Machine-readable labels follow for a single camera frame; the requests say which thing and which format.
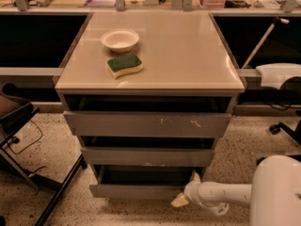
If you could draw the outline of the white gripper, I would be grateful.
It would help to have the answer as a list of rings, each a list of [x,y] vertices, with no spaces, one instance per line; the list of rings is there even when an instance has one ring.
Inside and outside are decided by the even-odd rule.
[[[187,205],[192,202],[196,205],[202,205],[201,197],[198,194],[198,190],[201,186],[200,176],[196,171],[192,172],[191,182],[189,182],[184,188],[184,194],[180,193],[172,202],[171,205],[175,208]]]

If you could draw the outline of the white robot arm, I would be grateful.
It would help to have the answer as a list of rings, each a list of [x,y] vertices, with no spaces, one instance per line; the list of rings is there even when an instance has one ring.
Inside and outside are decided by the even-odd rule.
[[[249,226],[301,226],[301,162],[285,155],[269,156],[257,166],[252,183],[202,182],[193,173],[190,182],[171,203],[194,203],[216,216],[232,203],[249,208]]]

